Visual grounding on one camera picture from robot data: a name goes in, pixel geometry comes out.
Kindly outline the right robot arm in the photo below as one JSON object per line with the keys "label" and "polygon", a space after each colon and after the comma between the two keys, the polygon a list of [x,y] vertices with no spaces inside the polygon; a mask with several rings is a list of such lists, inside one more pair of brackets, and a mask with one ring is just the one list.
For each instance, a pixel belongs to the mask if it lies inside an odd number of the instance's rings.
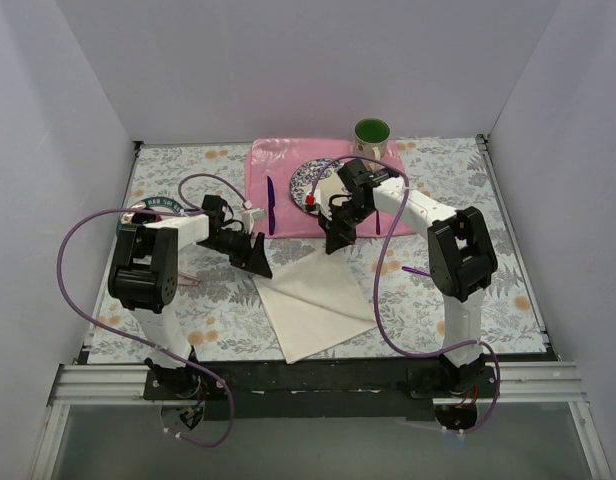
{"label": "right robot arm", "polygon": [[343,203],[322,199],[316,189],[305,196],[306,209],[317,212],[326,235],[326,253],[353,244],[358,225],[376,212],[392,215],[395,224],[405,223],[426,240],[429,276],[444,301],[443,346],[433,354],[441,372],[434,385],[452,397],[467,395],[485,368],[482,305],[498,269],[482,212],[457,210],[414,191],[405,173],[386,164],[372,171],[358,157],[340,161]]}

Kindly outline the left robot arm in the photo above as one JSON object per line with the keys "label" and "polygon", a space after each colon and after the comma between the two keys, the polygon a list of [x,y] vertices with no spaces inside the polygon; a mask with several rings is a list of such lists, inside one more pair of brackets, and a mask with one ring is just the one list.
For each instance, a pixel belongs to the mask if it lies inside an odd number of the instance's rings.
{"label": "left robot arm", "polygon": [[155,348],[144,360],[160,387],[176,398],[188,400],[201,390],[198,370],[165,354],[192,361],[194,349],[176,318],[179,252],[199,245],[228,257],[245,272],[271,279],[272,270],[264,249],[265,235],[254,235],[239,221],[237,230],[226,218],[228,203],[207,195],[200,214],[151,221],[145,214],[120,227],[108,276],[108,292],[130,311],[148,342]]}

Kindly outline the blue floral plate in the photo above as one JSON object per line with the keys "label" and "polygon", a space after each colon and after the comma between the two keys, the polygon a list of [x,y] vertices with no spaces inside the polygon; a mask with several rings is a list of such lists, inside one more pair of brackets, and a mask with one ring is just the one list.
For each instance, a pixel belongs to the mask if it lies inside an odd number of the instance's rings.
{"label": "blue floral plate", "polygon": [[[317,174],[328,162],[328,158],[308,161],[291,176],[289,184],[291,198],[300,210],[306,212],[305,197],[310,192]],[[342,161],[333,162],[320,177],[317,189],[320,191],[321,199],[324,202],[327,202],[333,195],[347,196],[349,194],[337,174],[342,166]]]}

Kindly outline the orange brown small cup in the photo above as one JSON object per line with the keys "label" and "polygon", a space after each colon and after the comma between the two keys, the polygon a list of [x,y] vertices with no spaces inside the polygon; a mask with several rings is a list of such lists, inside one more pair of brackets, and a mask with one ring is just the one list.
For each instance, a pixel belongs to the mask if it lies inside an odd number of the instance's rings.
{"label": "orange brown small cup", "polygon": [[156,223],[161,220],[162,217],[157,214],[135,213],[130,216],[129,222],[131,224],[145,225],[150,223]]}

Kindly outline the cream mug green inside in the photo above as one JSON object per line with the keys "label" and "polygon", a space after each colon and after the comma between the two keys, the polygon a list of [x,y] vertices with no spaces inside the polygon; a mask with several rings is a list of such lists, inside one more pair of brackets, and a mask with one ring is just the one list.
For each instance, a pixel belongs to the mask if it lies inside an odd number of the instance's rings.
{"label": "cream mug green inside", "polygon": [[378,118],[365,118],[354,127],[352,153],[381,160],[386,153],[391,135],[389,125]]}

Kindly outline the white cloth napkin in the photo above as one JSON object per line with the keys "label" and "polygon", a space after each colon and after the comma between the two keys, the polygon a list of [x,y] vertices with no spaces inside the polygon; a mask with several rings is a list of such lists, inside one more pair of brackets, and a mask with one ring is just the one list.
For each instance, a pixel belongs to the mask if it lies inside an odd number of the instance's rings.
{"label": "white cloth napkin", "polygon": [[341,251],[316,251],[254,283],[288,364],[376,327],[371,304]]}

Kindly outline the purple knife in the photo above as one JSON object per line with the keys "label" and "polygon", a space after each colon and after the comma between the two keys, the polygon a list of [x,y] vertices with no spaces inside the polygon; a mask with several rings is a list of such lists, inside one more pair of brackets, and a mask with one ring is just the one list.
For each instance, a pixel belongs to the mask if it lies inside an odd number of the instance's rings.
{"label": "purple knife", "polygon": [[266,180],[267,180],[268,233],[269,233],[269,236],[272,237],[275,234],[275,229],[276,229],[276,216],[275,216],[276,194],[275,194],[274,182],[272,178],[268,176]]}

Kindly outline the purple spoon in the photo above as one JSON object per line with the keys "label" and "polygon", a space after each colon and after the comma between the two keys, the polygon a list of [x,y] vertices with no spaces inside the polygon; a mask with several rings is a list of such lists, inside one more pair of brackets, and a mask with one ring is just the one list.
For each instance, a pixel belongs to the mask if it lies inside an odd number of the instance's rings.
{"label": "purple spoon", "polygon": [[420,269],[414,268],[414,267],[408,267],[408,266],[402,266],[401,267],[403,271],[405,272],[409,272],[411,274],[417,274],[417,275],[421,275],[421,276],[425,276],[425,277],[430,277],[430,274],[427,272],[424,272]]}

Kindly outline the floral patterned tablecloth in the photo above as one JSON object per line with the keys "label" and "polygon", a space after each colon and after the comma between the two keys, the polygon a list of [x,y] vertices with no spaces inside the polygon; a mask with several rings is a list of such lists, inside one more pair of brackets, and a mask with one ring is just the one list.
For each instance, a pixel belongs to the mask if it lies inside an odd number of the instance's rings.
{"label": "floral patterned tablecloth", "polygon": [[[259,139],[251,146],[144,146],[129,200],[177,206],[205,194],[237,204],[266,203],[275,190],[275,235],[266,243],[272,279],[250,277],[224,255],[193,246],[179,257],[198,284],[175,302],[185,339],[205,361],[392,356],[430,352],[445,337],[441,293],[426,277],[425,240],[391,217],[368,220],[354,245],[333,255],[314,216],[301,208],[319,162],[350,153],[347,140]],[[471,138],[406,139],[389,144],[386,161],[406,172],[414,191],[484,215],[499,267],[488,288],[481,337],[496,353],[544,354],[549,341],[499,209],[490,172]]]}

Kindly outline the teal rimmed saucer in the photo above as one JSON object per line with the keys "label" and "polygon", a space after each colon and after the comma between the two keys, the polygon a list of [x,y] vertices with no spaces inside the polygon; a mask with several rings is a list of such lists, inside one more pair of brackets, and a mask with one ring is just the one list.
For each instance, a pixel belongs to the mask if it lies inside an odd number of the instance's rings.
{"label": "teal rimmed saucer", "polygon": [[[146,197],[130,205],[129,208],[132,210],[146,210],[146,211],[158,212],[158,215],[162,217],[162,220],[164,219],[162,212],[170,212],[170,213],[179,214],[180,212],[184,210],[184,206],[180,202],[178,202],[174,198],[166,197],[166,196]],[[122,213],[119,216],[115,233],[118,233],[123,225],[131,224],[129,222],[131,215],[132,213],[126,212],[126,213]]]}

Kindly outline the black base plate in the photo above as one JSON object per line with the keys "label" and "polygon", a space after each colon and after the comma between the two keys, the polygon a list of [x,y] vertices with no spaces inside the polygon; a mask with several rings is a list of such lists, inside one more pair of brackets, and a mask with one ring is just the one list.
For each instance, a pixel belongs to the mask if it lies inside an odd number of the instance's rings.
{"label": "black base plate", "polygon": [[467,377],[445,370],[437,359],[210,362],[191,367],[148,365],[143,399],[172,403],[195,420],[272,418],[401,418],[430,422],[434,403],[464,407],[495,394],[495,370],[484,366]]}

